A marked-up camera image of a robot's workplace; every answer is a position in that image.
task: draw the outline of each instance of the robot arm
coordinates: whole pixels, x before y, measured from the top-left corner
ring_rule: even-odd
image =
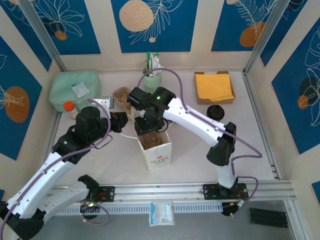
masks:
[[[135,119],[134,127],[138,135],[160,130],[165,125],[163,118],[182,125],[201,137],[211,147],[206,157],[217,169],[218,183],[227,189],[234,186],[236,177],[232,173],[230,158],[235,151],[235,140],[218,131],[220,128],[235,135],[236,126],[232,122],[224,125],[189,106],[186,111],[181,99],[163,87],[158,87],[153,94],[135,87],[129,94],[127,102],[139,111],[145,111],[143,117]],[[216,128],[194,115],[213,123]]]
[[[110,116],[111,131],[120,133],[128,122],[127,114],[125,112],[109,113],[109,105],[102,106]],[[99,184],[85,175],[71,187],[45,198],[56,182],[90,150],[69,156],[70,153],[90,147],[107,134],[107,129],[108,120],[101,117],[96,107],[83,108],[76,116],[75,125],[58,139],[44,164],[28,183],[7,202],[0,201],[0,217],[5,219],[9,214],[6,223],[22,240],[33,238],[44,223],[65,207],[88,197],[94,198],[99,194]],[[69,157],[54,164],[66,155]]]

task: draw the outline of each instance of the white tabletop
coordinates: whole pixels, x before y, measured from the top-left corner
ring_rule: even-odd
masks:
[[[209,105],[198,105],[196,101],[193,82],[194,72],[190,70],[177,70],[176,72],[183,82],[183,95],[186,104],[206,114]],[[124,86],[133,89],[141,76],[141,72],[138,71],[100,74],[102,95],[111,96],[116,89]],[[232,104],[221,105],[225,111],[222,122],[225,124],[233,122],[237,126],[236,135],[256,147],[263,155],[261,159],[237,159],[235,161],[235,172],[238,176],[253,176],[259,180],[273,180],[273,173],[242,73],[239,71],[230,72],[230,78],[234,88],[235,100]],[[180,95],[178,80],[173,74],[162,73],[162,86],[177,96]],[[122,112],[117,106],[110,111]],[[74,124],[75,121],[67,113],[63,113],[55,141]],[[136,136],[131,120],[122,129],[122,133],[128,136]],[[218,180],[215,166],[206,158],[210,146],[200,137],[177,123],[171,125],[167,133],[172,142],[172,160],[169,166],[148,170],[138,141],[111,132],[113,141],[110,144],[100,150],[91,150],[57,184],[73,184],[80,176],[85,174],[88,174],[100,184],[199,183],[216,182]],[[254,153],[242,143],[236,142],[234,155],[243,154]]]

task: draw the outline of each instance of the mounting plate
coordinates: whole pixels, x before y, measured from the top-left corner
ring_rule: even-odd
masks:
[[[245,183],[237,183],[231,189],[222,187],[219,184],[204,184],[202,190],[204,200],[238,200],[241,197],[239,193],[248,192]]]
[[[114,186],[99,186],[98,195],[92,199],[95,202],[112,203],[115,198]]]

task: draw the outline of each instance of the white paper bag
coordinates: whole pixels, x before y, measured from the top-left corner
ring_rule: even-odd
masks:
[[[131,116],[135,119],[140,116],[140,113],[132,108]],[[137,136],[139,146],[149,170],[171,164],[172,142],[170,141],[169,135],[166,131],[161,132],[160,136],[162,144],[149,149],[144,149],[141,143],[142,137]]]

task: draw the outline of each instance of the green cup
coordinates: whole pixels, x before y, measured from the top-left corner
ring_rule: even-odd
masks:
[[[146,68],[142,69],[142,73],[147,72]],[[143,78],[144,91],[153,94],[154,91],[161,86],[161,72],[157,76],[145,76]]]

